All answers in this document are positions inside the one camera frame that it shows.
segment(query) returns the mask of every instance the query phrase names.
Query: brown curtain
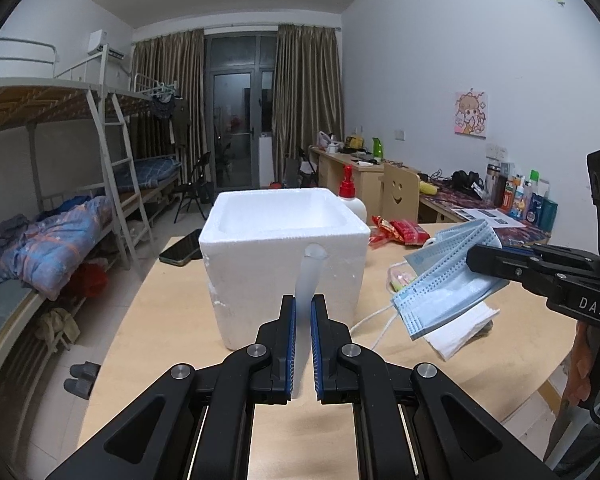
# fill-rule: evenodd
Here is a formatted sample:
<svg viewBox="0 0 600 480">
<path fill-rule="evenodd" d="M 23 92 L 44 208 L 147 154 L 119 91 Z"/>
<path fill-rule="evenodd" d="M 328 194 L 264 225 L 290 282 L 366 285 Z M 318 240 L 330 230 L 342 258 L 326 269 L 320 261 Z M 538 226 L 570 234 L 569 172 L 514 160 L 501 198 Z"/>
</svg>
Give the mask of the brown curtain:
<svg viewBox="0 0 600 480">
<path fill-rule="evenodd" d="M 141 73 L 167 84 L 177 81 L 178 91 L 189 102 L 189 171 L 206 152 L 204 103 L 204 30 L 188 30 L 136 43 L 132 73 Z M 149 113 L 131 123 L 131 141 L 135 158 L 173 153 L 164 123 Z"/>
<path fill-rule="evenodd" d="M 342 138 L 340 59 L 334 28 L 280 25 L 273 85 L 273 166 L 315 144 L 318 132 Z"/>
</svg>

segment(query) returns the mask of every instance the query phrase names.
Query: metal screw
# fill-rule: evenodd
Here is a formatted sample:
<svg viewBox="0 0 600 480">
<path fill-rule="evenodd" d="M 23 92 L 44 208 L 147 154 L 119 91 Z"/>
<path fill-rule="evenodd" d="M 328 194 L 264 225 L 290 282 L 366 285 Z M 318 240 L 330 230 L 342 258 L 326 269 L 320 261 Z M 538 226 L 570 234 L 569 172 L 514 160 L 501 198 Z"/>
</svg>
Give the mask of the metal screw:
<svg viewBox="0 0 600 480">
<path fill-rule="evenodd" d="M 251 357 L 261 357 L 267 353 L 267 347 L 260 343 L 255 343 L 247 347 L 247 354 Z"/>
<path fill-rule="evenodd" d="M 421 365 L 418 365 L 416 371 L 418 372 L 418 375 L 424 377 L 425 379 L 435 377 L 438 373 L 438 369 L 431 363 L 423 363 Z"/>
<path fill-rule="evenodd" d="M 360 353 L 362 352 L 362 348 L 360 348 L 358 345 L 353 344 L 353 343 L 348 343 L 346 345 L 343 345 L 341 350 L 342 350 L 342 353 L 344 355 L 346 355 L 347 357 L 358 357 L 360 355 Z"/>
<path fill-rule="evenodd" d="M 186 379 L 191 375 L 191 367 L 187 365 L 175 365 L 171 369 L 171 377 L 174 379 Z"/>
</svg>

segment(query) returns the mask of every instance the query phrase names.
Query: white foam container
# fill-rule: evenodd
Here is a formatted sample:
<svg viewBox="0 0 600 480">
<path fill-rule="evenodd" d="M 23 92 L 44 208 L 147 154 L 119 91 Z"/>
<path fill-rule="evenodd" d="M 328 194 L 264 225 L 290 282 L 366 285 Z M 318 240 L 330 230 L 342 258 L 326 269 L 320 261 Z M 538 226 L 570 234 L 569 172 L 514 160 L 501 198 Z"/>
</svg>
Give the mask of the white foam container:
<svg viewBox="0 0 600 480">
<path fill-rule="evenodd" d="M 351 327 L 365 269 L 369 227 L 328 189 L 225 192 L 200 234 L 216 321 L 227 348 L 255 341 L 293 294 L 304 250 L 320 244 L 329 257 L 317 294 L 331 319 Z"/>
</svg>

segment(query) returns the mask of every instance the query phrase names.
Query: surgical mask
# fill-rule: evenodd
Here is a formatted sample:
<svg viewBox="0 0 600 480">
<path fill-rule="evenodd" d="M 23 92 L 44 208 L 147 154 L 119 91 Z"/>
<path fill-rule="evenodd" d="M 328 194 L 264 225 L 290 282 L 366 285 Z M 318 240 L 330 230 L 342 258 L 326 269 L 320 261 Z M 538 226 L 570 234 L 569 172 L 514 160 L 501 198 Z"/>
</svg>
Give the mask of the surgical mask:
<svg viewBox="0 0 600 480">
<path fill-rule="evenodd" d="M 392 304 L 412 340 L 464 314 L 509 283 L 469 269 L 466 254 L 476 244 L 502 247 L 493 228 L 477 220 L 440 231 L 434 243 L 406 257 L 418 277 L 392 298 Z"/>
</svg>

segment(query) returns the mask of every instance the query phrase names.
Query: door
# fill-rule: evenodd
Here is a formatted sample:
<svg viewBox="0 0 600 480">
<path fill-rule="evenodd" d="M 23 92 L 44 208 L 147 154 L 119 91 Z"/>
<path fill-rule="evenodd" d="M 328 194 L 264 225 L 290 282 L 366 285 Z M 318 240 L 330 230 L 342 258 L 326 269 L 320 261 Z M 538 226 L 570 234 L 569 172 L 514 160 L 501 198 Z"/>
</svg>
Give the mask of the door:
<svg viewBox="0 0 600 480">
<path fill-rule="evenodd" d="M 218 190 L 253 189 L 256 184 L 253 71 L 215 72 L 212 75 L 212 121 L 216 187 Z"/>
<path fill-rule="evenodd" d="M 275 35 L 229 34 L 206 40 L 206 120 L 218 192 L 259 189 L 272 177 Z M 260 149 L 264 161 L 259 160 Z"/>
</svg>

